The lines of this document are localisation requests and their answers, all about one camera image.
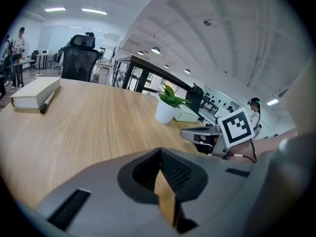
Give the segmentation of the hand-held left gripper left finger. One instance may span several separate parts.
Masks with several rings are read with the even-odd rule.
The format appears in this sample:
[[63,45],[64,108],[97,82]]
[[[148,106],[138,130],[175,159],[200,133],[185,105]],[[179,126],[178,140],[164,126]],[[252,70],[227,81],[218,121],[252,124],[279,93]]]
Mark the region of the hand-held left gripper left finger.
[[52,190],[36,211],[46,220],[76,191],[87,192],[82,205],[65,232],[75,237],[176,237],[158,205],[158,196],[138,183],[134,190],[155,199],[140,203],[128,197],[118,183],[119,170],[148,150],[95,163]]

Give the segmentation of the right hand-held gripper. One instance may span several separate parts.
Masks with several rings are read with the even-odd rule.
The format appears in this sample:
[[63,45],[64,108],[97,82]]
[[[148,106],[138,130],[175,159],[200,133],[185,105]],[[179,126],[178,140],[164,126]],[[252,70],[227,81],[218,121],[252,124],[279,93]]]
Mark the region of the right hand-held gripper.
[[[228,159],[229,157],[256,159],[254,146],[254,129],[246,113],[241,108],[224,117],[216,118],[214,126],[203,126],[180,130],[180,136],[197,145],[208,147],[209,156]],[[253,156],[232,153],[231,149],[241,143],[248,142],[252,147]]]

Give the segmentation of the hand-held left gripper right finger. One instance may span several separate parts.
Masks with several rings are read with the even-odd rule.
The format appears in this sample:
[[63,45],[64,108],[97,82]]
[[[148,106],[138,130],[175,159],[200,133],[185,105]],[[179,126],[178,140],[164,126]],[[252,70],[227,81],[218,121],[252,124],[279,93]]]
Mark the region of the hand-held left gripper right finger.
[[249,237],[245,184],[256,164],[203,157],[160,149],[160,170],[171,188],[173,205],[160,204],[172,214],[172,226],[160,226],[160,236]]

